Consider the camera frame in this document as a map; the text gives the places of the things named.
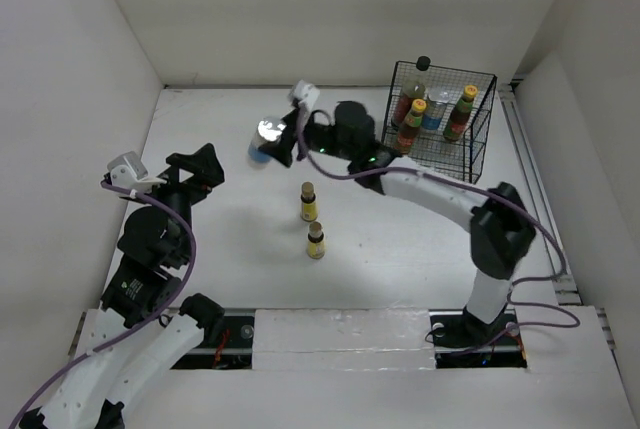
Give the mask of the silver-lid jar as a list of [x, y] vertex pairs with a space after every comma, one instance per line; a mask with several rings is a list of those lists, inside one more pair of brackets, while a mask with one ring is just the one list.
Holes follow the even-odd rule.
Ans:
[[427, 108], [422, 117], [421, 127], [426, 131], [437, 131], [440, 127], [451, 95], [442, 87], [431, 88], [425, 95]]
[[252, 167], [262, 169], [271, 161], [271, 156], [260, 148], [268, 143], [277, 143], [285, 128], [286, 124], [275, 116], [266, 116], [259, 121], [247, 150]]

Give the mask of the red sauce bottle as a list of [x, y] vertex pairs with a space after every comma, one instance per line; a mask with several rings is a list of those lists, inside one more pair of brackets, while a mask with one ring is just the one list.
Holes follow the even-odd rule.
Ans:
[[422, 119], [427, 109], [427, 103], [424, 99], [415, 99], [411, 108], [405, 115], [403, 122], [399, 125], [394, 149], [403, 155], [408, 155], [411, 147], [420, 132]]
[[443, 131], [443, 137], [446, 141], [456, 142], [461, 138], [469, 121], [477, 94], [478, 88], [475, 85], [466, 85], [464, 87], [463, 93], [452, 109]]

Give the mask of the dark soy sauce bottle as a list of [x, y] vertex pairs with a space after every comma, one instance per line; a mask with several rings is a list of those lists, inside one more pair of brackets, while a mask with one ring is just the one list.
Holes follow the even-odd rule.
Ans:
[[413, 101], [423, 99], [426, 93], [425, 77], [431, 65], [428, 56], [420, 56], [411, 70], [407, 70], [401, 79], [401, 90], [391, 123], [398, 128], [410, 111]]

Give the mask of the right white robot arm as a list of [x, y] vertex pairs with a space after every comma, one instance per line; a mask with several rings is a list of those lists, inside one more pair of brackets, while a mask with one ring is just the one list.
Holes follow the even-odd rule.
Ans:
[[355, 101], [339, 103], [328, 124], [304, 114], [300, 101], [286, 116], [262, 119], [250, 152], [285, 167], [318, 152], [348, 161], [348, 176], [365, 189], [414, 203], [454, 222], [470, 236], [476, 267], [471, 295], [460, 316], [430, 334], [451, 349], [480, 346], [506, 326], [504, 311], [514, 273], [536, 236], [514, 186], [489, 190], [439, 176], [376, 138], [375, 121]]

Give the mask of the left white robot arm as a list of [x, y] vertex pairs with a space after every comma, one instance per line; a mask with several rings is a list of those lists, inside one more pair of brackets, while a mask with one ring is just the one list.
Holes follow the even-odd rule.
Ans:
[[118, 240], [119, 266], [101, 296], [83, 352], [38, 389], [43, 394], [59, 381], [50, 399], [41, 407], [28, 400], [12, 427], [121, 428], [143, 391], [180, 357], [222, 336], [223, 308], [197, 293], [149, 345], [142, 344], [149, 324], [161, 318], [188, 280], [171, 270], [193, 271], [193, 206], [224, 181], [210, 143], [192, 154], [174, 153], [166, 164], [151, 177], [134, 152], [109, 163], [102, 188], [140, 206]]

